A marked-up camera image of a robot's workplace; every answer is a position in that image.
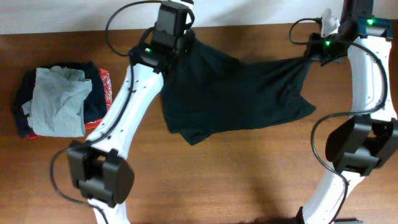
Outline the dark green t-shirt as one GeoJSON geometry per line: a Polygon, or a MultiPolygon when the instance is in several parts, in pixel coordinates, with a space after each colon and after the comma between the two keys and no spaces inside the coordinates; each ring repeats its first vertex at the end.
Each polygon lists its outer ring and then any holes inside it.
{"type": "Polygon", "coordinates": [[[196,40],[160,93],[167,128],[193,146],[215,133],[302,119],[316,110],[301,95],[311,65],[305,57],[244,63],[196,40]]]}

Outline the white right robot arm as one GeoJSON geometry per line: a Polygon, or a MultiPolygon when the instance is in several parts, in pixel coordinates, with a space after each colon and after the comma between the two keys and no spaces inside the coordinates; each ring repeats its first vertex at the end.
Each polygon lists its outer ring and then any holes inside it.
{"type": "Polygon", "coordinates": [[[315,193],[295,223],[336,223],[348,195],[397,150],[397,113],[389,83],[393,29],[373,15],[373,1],[346,0],[340,18],[329,9],[316,18],[319,33],[305,43],[305,55],[326,65],[347,57],[352,74],[352,108],[328,137],[325,168],[315,193]]]}

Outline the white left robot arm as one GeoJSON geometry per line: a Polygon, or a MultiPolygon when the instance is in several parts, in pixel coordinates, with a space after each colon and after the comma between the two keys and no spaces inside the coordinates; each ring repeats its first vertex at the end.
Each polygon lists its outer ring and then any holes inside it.
{"type": "Polygon", "coordinates": [[[97,223],[128,223],[126,199],[134,183],[127,163],[132,139],[164,78],[195,40],[193,1],[159,1],[155,24],[127,54],[129,66],[110,109],[85,142],[65,150],[72,184],[97,223]]]}

